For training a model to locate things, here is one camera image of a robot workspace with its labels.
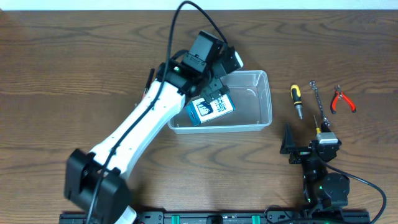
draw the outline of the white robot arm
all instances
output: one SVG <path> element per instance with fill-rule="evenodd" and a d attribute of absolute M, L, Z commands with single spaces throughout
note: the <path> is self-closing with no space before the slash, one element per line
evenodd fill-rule
<path fill-rule="evenodd" d="M 233 47 L 205 31 L 189 51 L 177 52 L 167 63 L 160 65 L 144 99 L 114 133 L 88 154 L 77 149 L 69 157 L 64 195 L 88 212 L 88 220 L 93 215 L 101 223 L 132 223 L 136 213 L 128 206 L 126 180 L 145 148 L 191 98 L 200 95 L 211 102 L 227 94 L 220 77 L 243 66 Z"/>
<path fill-rule="evenodd" d="M 154 81 L 146 96 L 137 108 L 126 118 L 126 120 L 107 137 L 103 142 L 96 145 L 90 152 L 95 153 L 94 160 L 104 164 L 109 156 L 110 149 L 116 144 L 126 130 L 136 119 L 148 108 L 160 87 L 160 82 Z M 138 158 L 145 148 L 157 135 L 164 124 L 178 114 L 185 104 L 185 95 L 178 93 L 178 88 L 168 82 L 164 83 L 162 93 L 154 107 L 143 117 L 119 145 L 116 153 L 111 158 L 108 170 L 118 168 L 120 177 L 128 180 L 132 168 L 136 165 Z"/>

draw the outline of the red-handled pliers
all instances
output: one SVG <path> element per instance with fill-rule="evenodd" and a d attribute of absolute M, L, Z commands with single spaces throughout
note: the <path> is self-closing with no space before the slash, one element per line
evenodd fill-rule
<path fill-rule="evenodd" d="M 351 112 L 353 113 L 356 112 L 356 107 L 354 102 L 343 93 L 343 91 L 340 88 L 340 85 L 337 85 L 337 87 L 335 86 L 335 95 L 331 100 L 331 105 L 330 105 L 331 113 L 336 114 L 336 103 L 338 98 L 342 98 L 345 100 L 345 102 L 347 102 L 347 104 L 351 108 Z"/>

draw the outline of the transparent plastic bin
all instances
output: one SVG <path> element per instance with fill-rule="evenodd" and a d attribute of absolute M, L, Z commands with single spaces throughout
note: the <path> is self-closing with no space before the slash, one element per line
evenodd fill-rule
<path fill-rule="evenodd" d="M 224 133 L 261 131 L 271 124 L 271 93 L 264 71 L 236 71 L 221 80 L 231 90 L 229 96 L 235 105 L 234 111 L 193 126 L 186 109 L 183 109 L 168 122 L 169 128 L 177 134 Z"/>

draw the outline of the label on box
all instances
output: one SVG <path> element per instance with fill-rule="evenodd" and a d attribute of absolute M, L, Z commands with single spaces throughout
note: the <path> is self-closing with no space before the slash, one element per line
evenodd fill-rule
<path fill-rule="evenodd" d="M 193 125 L 196 126 L 232 112 L 235 106 L 228 95 L 223 95 L 210 104 L 203 98 L 194 100 L 186 107 L 186 110 Z"/>

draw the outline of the metal tool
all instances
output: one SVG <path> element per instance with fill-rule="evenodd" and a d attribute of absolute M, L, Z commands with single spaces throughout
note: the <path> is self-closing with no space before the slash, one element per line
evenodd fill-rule
<path fill-rule="evenodd" d="M 328 118 L 326 118 L 325 115 L 323 114 L 321 98 L 319 97 L 318 88 L 315 85 L 314 80 L 310 81 L 310 86 L 312 87 L 312 89 L 315 92 L 315 97 L 317 98 L 317 103 L 318 103 L 319 111 L 321 113 L 322 120 L 327 126 L 330 126 L 330 122 L 329 122 Z"/>
<path fill-rule="evenodd" d="M 313 115 L 313 120 L 315 121 L 315 129 L 317 130 L 317 134 L 321 133 L 321 129 L 318 128 L 318 122 L 317 119 L 315 118 L 315 115 Z"/>
<path fill-rule="evenodd" d="M 300 117 L 300 119 L 303 119 L 303 103 L 301 101 L 301 92 L 299 86 L 296 84 L 292 85 L 292 87 L 290 87 L 290 94 L 292 95 L 294 107 L 298 112 L 298 116 Z"/>
<path fill-rule="evenodd" d="M 347 104 L 351 108 L 351 112 L 353 112 L 353 113 L 356 112 L 356 107 L 355 107 L 354 102 L 343 93 L 343 91 L 340 88 L 340 85 L 337 85 L 337 87 L 335 86 L 335 95 L 334 95 L 333 99 L 331 100 L 331 104 L 330 104 L 331 113 L 336 114 L 336 103 L 339 98 L 342 98 L 345 100 L 345 102 L 347 102 Z"/>

